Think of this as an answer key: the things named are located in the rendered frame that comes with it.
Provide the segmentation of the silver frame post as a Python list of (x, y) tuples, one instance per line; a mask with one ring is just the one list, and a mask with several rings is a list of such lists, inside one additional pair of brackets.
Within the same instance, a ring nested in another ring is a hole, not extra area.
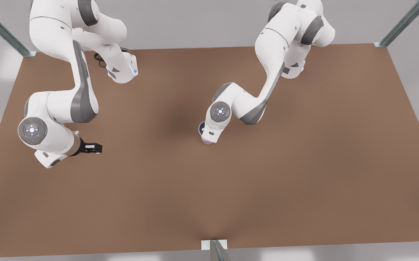
[(0, 22), (0, 37), (4, 39), (22, 57), (35, 57), (36, 51), (29, 51), (7, 28)]
[(210, 251), (210, 261), (233, 261), (227, 253), (227, 249), (227, 239), (201, 241), (201, 250)]
[(374, 42), (375, 48), (387, 48), (401, 32), (419, 15), (419, 0), (408, 10), (400, 21), (379, 42)]

